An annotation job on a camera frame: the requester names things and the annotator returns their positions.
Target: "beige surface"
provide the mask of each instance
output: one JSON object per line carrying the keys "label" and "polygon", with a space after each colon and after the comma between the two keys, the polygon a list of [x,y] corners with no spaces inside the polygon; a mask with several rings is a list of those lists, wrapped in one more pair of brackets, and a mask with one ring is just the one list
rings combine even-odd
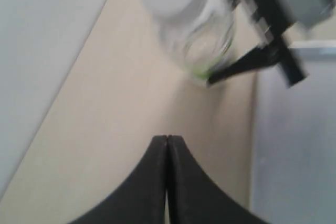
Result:
{"label": "beige surface", "polygon": [[[236,48],[257,42],[237,11]],[[254,74],[189,84],[157,46],[139,0],[108,0],[0,202],[1,224],[61,224],[108,196],[156,134],[180,134],[210,177],[248,201]]]}

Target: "white wall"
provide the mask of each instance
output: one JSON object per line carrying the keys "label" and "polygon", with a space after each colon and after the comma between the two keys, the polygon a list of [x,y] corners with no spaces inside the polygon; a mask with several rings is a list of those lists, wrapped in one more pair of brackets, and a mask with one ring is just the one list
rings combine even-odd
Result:
{"label": "white wall", "polygon": [[105,1],[0,0],[0,198]]}

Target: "clear glass jar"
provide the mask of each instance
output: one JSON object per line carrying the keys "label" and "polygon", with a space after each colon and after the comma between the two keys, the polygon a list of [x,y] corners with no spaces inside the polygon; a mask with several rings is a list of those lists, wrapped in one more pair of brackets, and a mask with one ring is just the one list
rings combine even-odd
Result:
{"label": "clear glass jar", "polygon": [[[157,24],[162,47],[193,80],[205,84],[211,72],[231,58],[234,19],[228,1],[162,0],[158,5],[166,2],[171,9],[177,9],[171,13],[167,6],[158,8],[155,1],[144,2]],[[174,1],[181,2],[178,8],[172,4]]]}

